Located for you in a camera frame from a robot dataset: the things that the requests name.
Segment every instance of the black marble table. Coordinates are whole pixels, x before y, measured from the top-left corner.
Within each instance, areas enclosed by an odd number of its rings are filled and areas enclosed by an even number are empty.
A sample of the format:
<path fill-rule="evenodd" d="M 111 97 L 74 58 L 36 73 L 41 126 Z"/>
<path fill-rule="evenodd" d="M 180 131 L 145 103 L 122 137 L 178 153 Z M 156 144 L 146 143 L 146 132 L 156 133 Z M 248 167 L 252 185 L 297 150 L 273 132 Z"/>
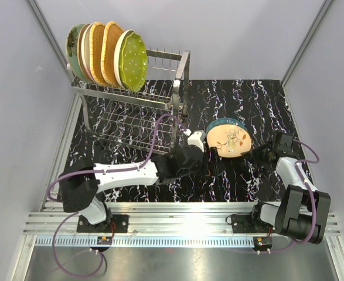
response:
<path fill-rule="evenodd" d="M 99 120 L 108 101 L 87 98 L 90 121 Z M 279 80 L 192 80 L 189 88 L 191 131 L 205 130 L 215 119 L 228 117 L 243 122 L 257 147 L 270 140 L 275 130 L 298 137 Z M 66 166 L 81 157 L 104 164 L 131 163 L 145 159 L 147 152 L 109 145 L 95 145 L 87 134 L 80 112 Z M 248 160 L 223 159 L 226 171 L 217 177 L 187 176 L 163 186 L 129 186 L 107 192 L 107 201 L 116 202 L 232 202 L 277 201 L 285 188 L 275 171 L 259 170 Z"/>

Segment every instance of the dish rack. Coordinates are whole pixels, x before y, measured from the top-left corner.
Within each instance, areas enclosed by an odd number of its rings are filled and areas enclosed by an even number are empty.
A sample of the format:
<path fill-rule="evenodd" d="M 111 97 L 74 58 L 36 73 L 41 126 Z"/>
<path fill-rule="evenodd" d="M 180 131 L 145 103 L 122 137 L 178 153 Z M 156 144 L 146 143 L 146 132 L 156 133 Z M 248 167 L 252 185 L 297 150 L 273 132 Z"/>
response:
<path fill-rule="evenodd" d="M 139 92 L 89 84 L 75 77 L 71 86 L 82 100 L 86 131 L 100 143 L 111 142 L 149 151 L 156 120 L 164 113 L 183 123 L 188 116 L 190 51 L 173 53 L 147 50 L 148 72 L 175 72 L 171 79 L 148 80 Z M 95 125 L 90 124 L 86 97 L 108 100 Z M 178 122 L 165 118 L 159 125 L 154 152 L 165 154 L 176 147 Z"/>

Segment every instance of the green plate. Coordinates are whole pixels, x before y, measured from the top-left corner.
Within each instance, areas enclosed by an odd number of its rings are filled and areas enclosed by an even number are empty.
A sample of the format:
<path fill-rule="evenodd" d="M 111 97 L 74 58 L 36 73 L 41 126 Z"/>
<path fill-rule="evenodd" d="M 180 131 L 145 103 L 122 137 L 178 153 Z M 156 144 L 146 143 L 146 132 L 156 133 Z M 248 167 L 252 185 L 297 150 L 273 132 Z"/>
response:
<path fill-rule="evenodd" d="M 80 70 L 79 62 L 78 62 L 78 36 L 79 32 L 84 25 L 76 25 L 73 27 L 69 34 L 67 35 L 66 39 L 66 56 L 67 60 L 69 61 L 70 67 L 73 70 L 74 74 L 78 76 L 81 80 L 87 83 L 91 83 L 89 79 L 87 79 L 82 71 Z"/>
<path fill-rule="evenodd" d="M 132 32 L 122 42 L 120 77 L 123 85 L 134 92 L 140 91 L 147 76 L 147 51 L 142 37 Z"/>

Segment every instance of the gray floor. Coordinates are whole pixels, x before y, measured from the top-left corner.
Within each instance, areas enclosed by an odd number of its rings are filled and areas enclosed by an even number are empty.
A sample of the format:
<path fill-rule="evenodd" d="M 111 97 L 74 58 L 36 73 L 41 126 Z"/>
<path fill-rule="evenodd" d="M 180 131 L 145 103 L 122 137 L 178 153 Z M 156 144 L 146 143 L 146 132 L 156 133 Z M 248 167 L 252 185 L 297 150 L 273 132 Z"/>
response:
<path fill-rule="evenodd" d="M 286 246 L 278 238 L 277 248 Z M 58 248 L 61 262 L 83 248 Z M 283 253 L 249 254 L 247 249 L 112 248 L 105 251 L 108 269 L 86 280 L 338 280 L 325 241 L 319 245 L 295 245 Z M 85 253 L 68 264 L 76 274 L 88 274 L 99 258 Z M 35 247 L 27 281 L 76 280 L 56 269 L 50 247 Z"/>

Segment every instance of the gray wall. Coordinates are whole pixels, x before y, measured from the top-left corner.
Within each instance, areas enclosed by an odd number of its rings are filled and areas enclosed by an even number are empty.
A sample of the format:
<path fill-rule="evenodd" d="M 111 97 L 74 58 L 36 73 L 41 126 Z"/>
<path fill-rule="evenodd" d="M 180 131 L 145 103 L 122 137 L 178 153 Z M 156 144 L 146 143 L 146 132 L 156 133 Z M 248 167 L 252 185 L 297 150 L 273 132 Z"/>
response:
<path fill-rule="evenodd" d="M 281 79 L 322 2 L 38 0 L 62 49 L 74 25 L 114 20 L 153 49 L 189 49 L 194 79 Z"/>
<path fill-rule="evenodd" d="M 71 103 L 68 80 L 24 0 L 0 0 L 0 281 L 37 210 Z"/>
<path fill-rule="evenodd" d="M 344 238 L 344 1 L 336 1 L 286 86 L 302 137 L 321 156 L 316 185 L 332 197 Z"/>

